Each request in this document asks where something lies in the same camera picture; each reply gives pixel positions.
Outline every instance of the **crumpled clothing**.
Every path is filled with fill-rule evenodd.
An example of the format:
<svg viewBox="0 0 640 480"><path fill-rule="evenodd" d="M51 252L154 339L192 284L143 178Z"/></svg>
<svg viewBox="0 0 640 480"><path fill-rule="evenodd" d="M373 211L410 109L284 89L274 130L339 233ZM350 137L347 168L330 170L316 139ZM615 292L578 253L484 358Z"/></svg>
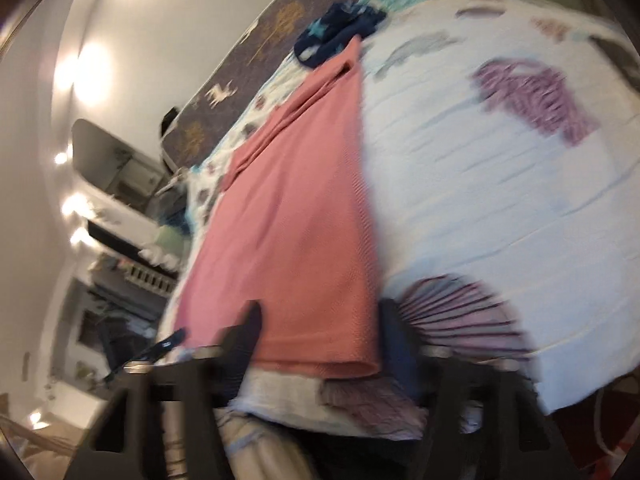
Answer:
<svg viewBox="0 0 640 480"><path fill-rule="evenodd" d="M405 345L399 338L404 335L390 329L390 308L397 309L424 345L447 348L453 356L473 362L513 360L526 376L532 380L537 376L528 336L518 327L509 304L484 283L452 274L418 280L397 300L380 302L385 373L327 380L320 389L323 404L348 413L372 436L420 439L427 420L426 412L414 403L415 357L402 350ZM475 415L462 417L471 423Z"/></svg>
<svg viewBox="0 0 640 480"><path fill-rule="evenodd" d="M364 39L373 34L385 18L384 10L348 1L336 2L300 34L293 52L300 63L316 68L340 54L354 36Z"/></svg>

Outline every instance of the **metal screw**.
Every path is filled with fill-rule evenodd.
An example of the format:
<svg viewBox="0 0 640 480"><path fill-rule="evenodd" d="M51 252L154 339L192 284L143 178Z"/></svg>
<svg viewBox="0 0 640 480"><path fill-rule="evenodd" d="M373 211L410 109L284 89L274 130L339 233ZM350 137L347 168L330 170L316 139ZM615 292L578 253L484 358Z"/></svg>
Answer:
<svg viewBox="0 0 640 480"><path fill-rule="evenodd" d="M127 374L148 374L153 365L148 361L131 361L124 366L124 371Z"/></svg>

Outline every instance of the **black object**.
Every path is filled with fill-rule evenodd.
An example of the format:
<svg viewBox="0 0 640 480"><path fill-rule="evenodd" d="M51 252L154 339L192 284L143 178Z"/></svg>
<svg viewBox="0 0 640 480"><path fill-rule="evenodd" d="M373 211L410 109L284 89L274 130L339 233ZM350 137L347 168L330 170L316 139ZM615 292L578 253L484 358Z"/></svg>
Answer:
<svg viewBox="0 0 640 480"><path fill-rule="evenodd" d="M636 58L615 41L598 38L597 36L590 36L589 41L609 58L629 86L640 93L640 66L638 66Z"/></svg>
<svg viewBox="0 0 640 480"><path fill-rule="evenodd" d="M404 393L415 403L421 404L424 390L434 392L434 384L420 384L428 378L420 378L417 359L422 343L418 333L405 323L398 313L398 304L389 298L378 302L378 332L383 368L402 386Z"/></svg>
<svg viewBox="0 0 640 480"><path fill-rule="evenodd" d="M169 126L175 121L175 118L180 114L180 110L177 107L171 108L164 117L162 118L162 122L160 123L160 139L164 137L164 134L169 129ZM166 163L164 157L162 158L162 165L164 166L166 172L170 175L174 174L175 171L171 169L171 167Z"/></svg>
<svg viewBox="0 0 640 480"><path fill-rule="evenodd" d="M280 428L293 437L322 479L400 480L414 459L417 440L337 436Z"/></svg>
<svg viewBox="0 0 640 480"><path fill-rule="evenodd" d="M103 379L105 384L110 384L128 362L158 362L171 350L180 346L187 335L186 330L181 328L168 338L148 346L147 339L132 334L122 323L126 324L126 320L106 318L98 323L98 336L111 370Z"/></svg>
<svg viewBox="0 0 640 480"><path fill-rule="evenodd" d="M254 301L242 324L228 329L222 345L201 349L210 356L196 355L164 367L130 363L127 372L117 377L113 399L88 431L65 480L167 480L160 404L166 400L183 405L188 478L233 480L213 409L226 406L238 393L261 327L260 305ZM396 328L404 330L401 322ZM408 467L409 480L580 479L558 429L544 417L525 378L489 365L438 357L444 354L442 348L420 348L414 343L408 332L406 349L417 352L413 360L417 380L412 386L420 405L430 409L430 422L419 443L378 450L387 466L396 463L403 468L410 461L408 454L417 449ZM405 363L402 375L409 374ZM482 405L481 429L472 434L461 431L460 415L468 400ZM301 440L326 457L317 437ZM351 452L363 449L348 440L343 444ZM335 458L335 446L328 445ZM376 452L375 445L371 452ZM344 461L336 462L325 463L323 478L379 477L340 476ZM371 465L363 458L364 470ZM640 444L636 443L613 480L637 480L638 468ZM31 480L25 472L0 433L0 478Z"/></svg>
<svg viewBox="0 0 640 480"><path fill-rule="evenodd" d="M201 349L212 356L162 367L130 364L129 373L117 377L113 398L79 446L65 480L166 480L161 402L171 400L179 400L184 410L190 480L233 480L213 409L237 395L261 329L260 304L254 301L219 347Z"/></svg>
<svg viewBox="0 0 640 480"><path fill-rule="evenodd" d="M309 68L317 68L327 59L340 54L354 36L364 39L376 31L386 18L384 10L353 2L334 2L319 20L315 20L293 46L296 59ZM308 57L303 52L315 51Z"/></svg>
<svg viewBox="0 0 640 480"><path fill-rule="evenodd" d="M160 123L160 138L164 136L166 131L169 129L169 126L175 121L175 118L180 114L180 110L177 107L171 108L167 113L164 114L162 118L162 122Z"/></svg>

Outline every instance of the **bed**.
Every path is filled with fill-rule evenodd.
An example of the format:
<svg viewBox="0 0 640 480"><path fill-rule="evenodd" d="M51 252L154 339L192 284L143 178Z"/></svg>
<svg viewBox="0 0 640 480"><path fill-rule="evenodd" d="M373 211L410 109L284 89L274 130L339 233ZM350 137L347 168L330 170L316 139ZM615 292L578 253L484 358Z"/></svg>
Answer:
<svg viewBox="0 0 640 480"><path fill-rule="evenodd" d="M289 54L298 35L334 1L341 0L274 0L264 10L162 138L169 167L202 163Z"/></svg>
<svg viewBox="0 0 640 480"><path fill-rule="evenodd" d="M525 0L361 1L390 13L362 59L363 171L382 294L452 272L489 283L532 338L549 411L633 369L640 100L638 56L624 33ZM206 229L215 229L230 155L307 75L285 57L192 169L194 249L183 280ZM554 118L500 97L496 77L524 84L517 78L527 76L555 85L552 111L566 108L568 118L550 128ZM162 334L179 296L180 285ZM320 383L252 369L234 407L309 430L366 434L318 403Z"/></svg>

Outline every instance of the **cable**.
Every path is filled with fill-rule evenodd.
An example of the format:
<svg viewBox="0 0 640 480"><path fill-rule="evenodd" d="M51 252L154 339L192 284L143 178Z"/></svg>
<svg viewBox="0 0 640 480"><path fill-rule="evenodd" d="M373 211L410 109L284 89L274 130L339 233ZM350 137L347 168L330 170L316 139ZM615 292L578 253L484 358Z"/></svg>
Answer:
<svg viewBox="0 0 640 480"><path fill-rule="evenodd" d="M609 456L618 458L618 455L607 447L607 444L604 442L604 439L602 437L602 429L600 427L600 423L602 421L603 397L604 397L604 388L601 388L598 390L598 393L596 394L596 406L595 406L595 409L593 410L593 433L595 434L596 444L598 444L598 447Z"/></svg>

